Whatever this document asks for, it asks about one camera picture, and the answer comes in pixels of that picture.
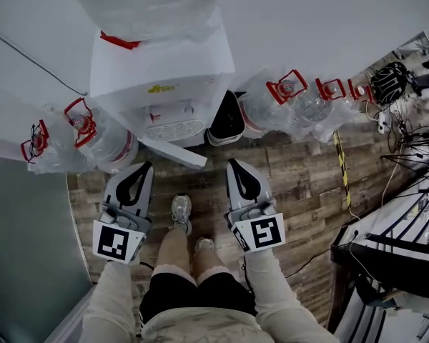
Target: sneaker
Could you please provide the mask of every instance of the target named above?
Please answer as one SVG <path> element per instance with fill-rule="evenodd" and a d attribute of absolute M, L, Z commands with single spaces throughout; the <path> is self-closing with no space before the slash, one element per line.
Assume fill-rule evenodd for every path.
<path fill-rule="evenodd" d="M 215 242 L 206 237 L 201 237 L 195 243 L 195 248 L 194 248 L 195 254 L 197 254 L 201 249 L 215 250 Z"/>
<path fill-rule="evenodd" d="M 186 194 L 178 194 L 173 198 L 172 218 L 174 221 L 174 225 L 180 225 L 181 227 L 183 227 L 187 236 L 189 236 L 192 232 L 191 221 L 189 221 L 191 208 L 191 199 Z"/>
<path fill-rule="evenodd" d="M 418 96 L 423 96 L 423 92 L 421 91 L 418 85 L 412 84 L 412 89 Z"/>

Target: electrical cord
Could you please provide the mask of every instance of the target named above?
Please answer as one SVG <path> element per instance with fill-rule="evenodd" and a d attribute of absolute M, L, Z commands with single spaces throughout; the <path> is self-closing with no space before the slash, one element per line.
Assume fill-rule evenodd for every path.
<path fill-rule="evenodd" d="M 355 217 L 356 219 L 358 219 L 359 221 L 362 221 L 358 215 L 353 214 L 353 212 L 351 211 L 351 206 L 349 206 L 349 207 L 348 207 L 348 211 L 350 211 L 351 216 L 354 216 L 354 217 Z"/>
<path fill-rule="evenodd" d="M 62 85 L 64 85 L 66 88 L 72 90 L 74 93 L 80 95 L 80 96 L 87 96 L 89 95 L 89 93 L 85 92 L 80 92 L 78 90 L 76 90 L 74 87 L 68 85 L 65 81 L 63 81 L 62 79 L 60 79 L 56 74 L 54 74 L 53 72 L 49 71 L 46 67 L 44 67 L 42 64 L 40 64 L 39 62 L 35 61 L 33 58 L 31 58 L 28 54 L 24 53 L 21 49 L 19 49 L 16 45 L 14 45 L 11 41 L 9 41 L 8 39 L 4 38 L 1 34 L 0 34 L 0 41 L 2 41 L 3 43 L 5 43 L 7 46 L 9 46 L 10 48 L 12 48 L 14 51 L 16 51 L 18 54 L 20 54 L 21 56 L 25 57 L 26 59 L 28 59 L 31 63 L 35 64 L 36 66 L 38 66 L 41 70 L 43 70 L 44 72 L 46 72 L 47 74 L 51 75 L 53 78 L 55 78 L 59 83 L 61 83 Z"/>
<path fill-rule="evenodd" d="M 402 145 L 403 145 L 403 144 L 401 144 L 401 145 L 400 145 L 400 148 L 399 148 L 399 155 L 400 155 L 400 153 L 401 153 L 401 151 L 402 151 Z M 393 172 L 391 173 L 391 175 L 390 175 L 390 177 L 389 177 L 389 180 L 388 180 L 388 182 L 386 183 L 386 187 L 384 188 L 383 193 L 381 194 L 381 206 L 380 206 L 380 209 L 378 210 L 377 216 L 376 216 L 376 218 L 375 218 L 375 221 L 374 221 L 374 222 L 373 222 L 373 224 L 372 224 L 371 229 L 373 229 L 373 227 L 374 227 L 374 226 L 375 226 L 375 224 L 377 223 L 378 219 L 380 218 L 381 210 L 383 209 L 383 204 L 384 204 L 384 201 L 385 201 L 385 194 L 386 194 L 386 191 L 388 190 L 388 187 L 389 187 L 389 185 L 390 185 L 391 181 L 393 180 L 393 177 L 394 177 L 395 171 L 396 171 L 396 170 L 397 170 L 397 168 L 398 168 L 398 165 L 399 165 L 399 162 L 395 163 L 395 166 L 394 166 Z"/>
<path fill-rule="evenodd" d="M 376 278 L 374 278 L 374 276 L 372 276 L 371 274 L 370 274 L 370 272 L 367 270 L 367 268 L 365 268 L 364 267 L 364 264 L 362 264 L 361 262 L 360 262 L 360 260 L 358 259 L 358 258 L 356 258 L 355 257 L 355 255 L 352 253 L 352 251 L 351 251 L 351 246 L 352 246 L 352 243 L 350 244 L 350 247 L 348 248 L 348 251 L 350 252 L 350 254 L 351 254 L 351 257 L 353 257 L 354 259 L 356 259 L 356 262 L 357 263 L 359 263 L 359 265 L 367 272 L 367 274 L 370 276 L 370 278 L 371 279 L 373 279 L 374 281 L 376 281 L 378 284 L 380 284 L 381 282 L 380 281 L 378 281 Z"/>
<path fill-rule="evenodd" d="M 154 271 L 154 267 L 151 264 L 145 263 L 145 262 L 140 262 L 140 265 L 148 267 L 149 269 L 151 269 L 152 271 Z"/>
<path fill-rule="evenodd" d="M 245 282 L 246 282 L 246 285 L 248 286 L 248 289 L 249 289 L 249 291 L 250 291 L 250 294 L 252 294 L 253 296 L 256 296 L 255 295 L 255 292 L 253 291 L 253 289 L 252 289 L 252 286 L 251 286 L 251 283 L 250 283 L 250 280 L 248 279 L 248 274 L 247 274 L 247 272 L 246 272 L 246 259 L 245 259 L 245 256 L 243 256 L 243 265 L 241 266 L 241 268 L 240 268 L 242 271 L 243 271 L 243 273 L 245 273 Z"/>
<path fill-rule="evenodd" d="M 378 122 L 378 119 L 372 118 L 371 116 L 369 116 L 369 111 L 368 111 L 368 105 L 369 105 L 369 101 L 365 101 L 365 115 L 366 117 L 373 122 Z"/>
<path fill-rule="evenodd" d="M 351 244 L 352 242 L 353 242 L 353 240 L 354 239 L 356 239 L 356 236 L 358 235 L 358 231 L 355 231 L 355 236 L 348 242 L 348 243 L 346 243 L 346 244 L 342 244 L 342 245 L 336 245 L 335 247 L 337 247 L 337 248 L 340 248 L 340 247 L 343 247 L 343 246 L 345 246 L 345 245 L 348 245 L 348 244 Z M 292 277 L 292 276 L 295 276 L 297 273 L 299 273 L 300 271 L 302 271 L 302 269 L 304 269 L 308 264 L 310 264 L 315 258 L 318 258 L 318 257 L 320 257 L 321 255 L 323 255 L 323 254 L 325 254 L 325 253 L 327 253 L 328 251 L 330 251 L 330 248 L 328 248 L 328 249 L 326 249 L 325 251 L 323 251 L 323 252 L 320 252 L 320 253 L 318 253 L 318 254 L 316 254 L 316 255 L 314 255 L 313 257 L 311 257 L 309 260 L 308 260 L 308 262 L 306 262 L 304 265 L 302 265 L 296 272 L 294 272 L 294 273 L 292 273 L 292 274 L 290 274 L 289 276 L 286 276 L 285 278 L 286 279 L 288 279 L 288 278 L 290 278 L 290 277 Z"/>

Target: black cable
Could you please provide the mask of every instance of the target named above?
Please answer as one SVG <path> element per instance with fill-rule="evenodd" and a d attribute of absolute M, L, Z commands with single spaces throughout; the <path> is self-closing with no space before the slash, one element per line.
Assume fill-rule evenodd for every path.
<path fill-rule="evenodd" d="M 250 294 L 252 294 L 253 296 L 256 296 L 255 292 L 252 290 L 252 286 L 250 284 L 250 280 L 248 279 L 248 274 L 246 272 L 246 259 L 245 259 L 245 256 L 243 256 L 243 265 L 242 265 L 242 267 L 240 269 L 245 273 L 245 282 L 246 282 L 246 284 L 248 286 Z"/>
<path fill-rule="evenodd" d="M 413 168 L 410 168 L 409 166 L 406 166 L 406 165 L 404 165 L 404 164 L 402 164 L 401 162 L 399 162 L 399 161 L 396 161 L 396 160 L 394 160 L 394 159 L 391 159 L 390 157 L 388 157 L 388 156 L 382 156 L 383 158 L 385 158 L 385 159 L 387 159 L 387 160 L 389 160 L 389 161 L 392 161 L 393 163 L 396 163 L 396 164 L 399 164 L 399 165 L 401 165 L 401 166 L 403 166 L 404 168 L 406 168 L 406 169 L 408 169 L 408 170 L 411 170 L 412 172 L 415 172 L 416 174 L 418 174 L 418 171 L 416 171 L 416 170 L 414 170 Z M 424 178 L 426 178 L 427 180 L 429 180 L 429 177 L 427 177 L 426 175 L 421 175 L 422 177 L 424 177 Z"/>
<path fill-rule="evenodd" d="M 417 186 L 420 183 L 423 183 L 426 180 L 426 178 L 422 178 L 419 182 L 413 182 L 411 185 L 409 185 L 407 188 L 403 189 L 402 192 L 405 192 L 407 190 L 409 190 L 411 187 Z"/>
<path fill-rule="evenodd" d="M 154 271 L 154 267 L 151 264 L 140 262 L 140 265 L 150 268 L 152 271 Z"/>
<path fill-rule="evenodd" d="M 395 196 L 393 199 L 396 198 L 403 198 L 403 197 L 409 197 L 409 196 L 416 196 L 417 194 L 422 194 L 422 193 L 412 193 L 412 194 L 404 194 L 403 196 Z"/>
<path fill-rule="evenodd" d="M 394 133 L 394 144 L 396 143 L 396 136 L 395 136 L 395 132 L 394 132 L 394 130 L 391 128 L 391 127 L 389 127 L 389 125 L 387 124 L 387 123 L 385 123 L 385 125 L 386 125 L 386 127 L 389 129 L 389 131 L 388 131 L 388 150 L 389 150 L 389 152 L 391 153 L 391 154 L 394 154 L 395 153 L 395 148 L 394 149 L 391 149 L 391 143 L 390 143 L 390 138 L 391 138 L 391 132 L 392 133 Z"/>
<path fill-rule="evenodd" d="M 419 129 L 426 129 L 426 128 L 429 128 L 429 126 L 419 126 L 418 128 L 416 128 L 416 129 L 414 129 L 413 131 L 411 131 L 411 133 L 410 133 L 410 134 L 412 134 L 413 132 L 415 132 L 415 131 L 417 131 L 417 130 L 419 130 Z"/>
<path fill-rule="evenodd" d="M 356 236 L 358 235 L 358 231 L 356 230 L 355 231 L 355 236 L 348 242 L 348 243 L 346 243 L 346 244 L 342 244 L 342 245 L 336 245 L 335 247 L 337 247 L 337 248 L 340 248 L 340 247 L 343 247 L 343 246 L 345 246 L 345 245 L 348 245 L 349 243 L 352 243 L 352 241 L 354 240 L 354 239 L 356 239 Z M 327 253 L 328 251 L 330 251 L 330 248 L 329 249 L 326 249 L 325 251 L 323 251 L 323 252 L 320 252 L 320 253 L 318 253 L 318 254 L 316 254 L 316 255 L 314 255 L 313 257 L 311 257 L 309 260 L 308 260 L 308 262 L 307 263 L 305 263 L 304 265 L 302 265 L 296 272 L 294 272 L 294 273 L 292 273 L 292 274 L 290 274 L 289 276 L 287 276 L 287 277 L 285 277 L 286 279 L 288 279 L 288 278 L 290 278 L 290 277 L 292 277 L 292 276 L 294 276 L 295 274 L 297 274 L 297 273 L 299 273 L 302 269 L 304 269 L 308 264 L 310 264 L 311 263 L 311 261 L 314 259 L 314 258 L 318 258 L 319 256 L 321 256 L 321 255 L 323 255 L 324 253 Z"/>
<path fill-rule="evenodd" d="M 58 76 L 56 76 L 56 74 L 53 74 L 52 72 L 50 72 L 46 67 L 44 67 L 43 65 L 39 64 L 38 62 L 36 62 L 33 58 L 31 58 L 30 56 L 28 56 L 27 54 L 25 54 L 23 51 L 21 51 L 20 49 L 18 49 L 16 46 L 14 46 L 10 41 L 8 41 L 7 39 L 5 39 L 4 37 L 0 36 L 0 41 L 2 41 L 3 43 L 5 43 L 7 46 L 9 46 L 10 48 L 12 48 L 14 51 L 16 51 L 18 54 L 20 54 L 21 56 L 25 57 L 26 59 L 28 59 L 31 63 L 37 65 L 41 70 L 43 70 L 44 72 L 46 72 L 47 74 L 51 75 L 52 77 L 54 77 L 59 83 L 61 83 L 62 85 L 64 85 L 65 87 L 67 87 L 68 89 L 74 91 L 75 93 L 77 93 L 80 96 L 86 96 L 89 95 L 89 93 L 81 93 L 80 91 L 77 91 L 75 88 L 73 88 L 72 86 L 68 85 L 66 82 L 64 82 L 62 79 L 60 79 Z"/>

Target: leg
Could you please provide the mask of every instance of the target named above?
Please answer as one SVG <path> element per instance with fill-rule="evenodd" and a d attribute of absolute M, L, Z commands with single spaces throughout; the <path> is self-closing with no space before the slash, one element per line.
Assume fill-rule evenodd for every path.
<path fill-rule="evenodd" d="M 184 214 L 176 210 L 175 202 L 186 202 Z M 191 231 L 189 197 L 176 196 L 172 211 L 175 220 L 174 229 L 162 242 L 157 265 L 149 283 L 149 291 L 140 304 L 142 326 L 161 312 L 179 307 L 199 306 L 197 285 L 189 274 L 189 252 L 187 251 L 187 235 Z"/>
<path fill-rule="evenodd" d="M 387 292 L 378 292 L 374 289 L 367 278 L 364 276 L 359 276 L 356 280 L 356 291 L 360 299 L 364 304 L 368 306 L 379 307 L 381 309 L 389 309 L 390 307 L 397 307 L 393 299 L 388 301 L 383 301 L 383 299 L 388 295 Z"/>
<path fill-rule="evenodd" d="M 415 83 L 420 90 L 429 89 L 429 74 L 418 76 Z"/>
<path fill-rule="evenodd" d="M 177 266 L 190 274 L 189 252 L 187 251 L 187 236 L 182 227 L 176 226 L 162 242 L 157 256 L 156 269 L 165 264 Z"/>
<path fill-rule="evenodd" d="M 211 239 L 199 239 L 194 260 L 192 261 L 192 272 L 198 284 L 201 284 L 209 275 L 212 275 L 212 273 L 209 272 L 210 269 L 229 273 L 229 269 L 217 256 L 213 241 Z"/>
<path fill-rule="evenodd" d="M 129 266 L 108 262 L 83 318 L 80 342 L 132 342 L 132 279 Z"/>
<path fill-rule="evenodd" d="M 211 239 L 200 239 L 197 242 L 192 271 L 197 278 L 203 307 L 218 307 L 256 315 L 255 296 L 237 282 L 221 262 Z"/>

